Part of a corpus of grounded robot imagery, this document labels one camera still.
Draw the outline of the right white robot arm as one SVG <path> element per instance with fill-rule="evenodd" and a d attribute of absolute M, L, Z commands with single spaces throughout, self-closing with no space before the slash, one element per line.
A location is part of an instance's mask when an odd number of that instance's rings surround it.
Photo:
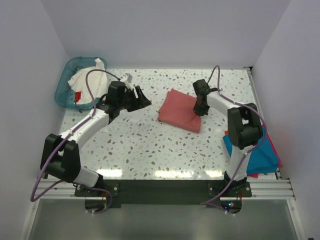
<path fill-rule="evenodd" d="M 204 79 L 197 80 L 192 85 L 196 94 L 193 107 L 195 114 L 202 117 L 208 114 L 210 108 L 214 108 L 227 117 L 232 151 L 225 175 L 230 180 L 223 183 L 222 189 L 227 196 L 233 197 L 241 190 L 238 181 L 247 177 L 247 166 L 253 148 L 264 135 L 261 116 L 254 103 L 243 104 L 227 99 L 216 87 L 209 87 Z"/>

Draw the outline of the salmon pink t shirt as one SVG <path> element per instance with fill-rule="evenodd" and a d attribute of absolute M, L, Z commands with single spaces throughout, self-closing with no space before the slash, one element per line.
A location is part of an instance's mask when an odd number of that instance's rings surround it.
<path fill-rule="evenodd" d="M 157 120 L 198 134 L 201 131 L 201 118 L 194 113 L 196 101 L 195 97 L 172 88 L 158 110 Z"/>

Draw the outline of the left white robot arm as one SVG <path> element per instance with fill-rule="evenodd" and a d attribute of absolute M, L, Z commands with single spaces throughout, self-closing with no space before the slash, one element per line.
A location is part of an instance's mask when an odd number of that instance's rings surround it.
<path fill-rule="evenodd" d="M 99 196 L 104 190 L 103 177 L 82 166 L 81 148 L 98 131 L 117 118 L 122 110 L 133 112 L 151 104 L 139 86 L 130 89 L 124 82 L 112 81 L 108 92 L 84 119 L 59 135 L 52 133 L 46 137 L 40 164 L 41 172 L 63 182 L 84 185 L 92 196 Z"/>

